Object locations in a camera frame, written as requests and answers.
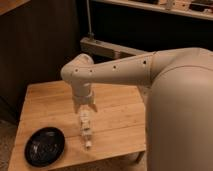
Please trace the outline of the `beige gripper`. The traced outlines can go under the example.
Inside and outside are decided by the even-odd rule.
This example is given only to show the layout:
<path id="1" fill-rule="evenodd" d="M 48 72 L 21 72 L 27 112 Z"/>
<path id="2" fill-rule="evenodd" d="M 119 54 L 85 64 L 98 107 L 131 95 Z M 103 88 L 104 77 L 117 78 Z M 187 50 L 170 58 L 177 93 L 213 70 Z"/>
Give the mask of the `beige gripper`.
<path id="1" fill-rule="evenodd" d="M 98 112 L 96 104 L 94 104 L 94 93 L 91 88 L 80 88 L 72 89 L 72 98 L 76 103 L 74 104 L 74 112 L 77 114 L 80 105 L 89 104 L 89 107 L 94 111 Z"/>

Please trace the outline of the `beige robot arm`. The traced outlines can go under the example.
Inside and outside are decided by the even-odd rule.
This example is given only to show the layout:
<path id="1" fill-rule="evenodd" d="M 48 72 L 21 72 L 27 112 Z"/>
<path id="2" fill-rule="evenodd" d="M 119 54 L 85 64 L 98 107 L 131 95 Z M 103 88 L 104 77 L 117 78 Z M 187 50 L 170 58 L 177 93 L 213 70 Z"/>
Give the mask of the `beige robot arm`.
<path id="1" fill-rule="evenodd" d="M 147 87 L 147 171 L 213 171 L 213 51 L 180 48 L 99 64 L 80 54 L 61 77 L 79 106 L 94 101 L 93 83 Z"/>

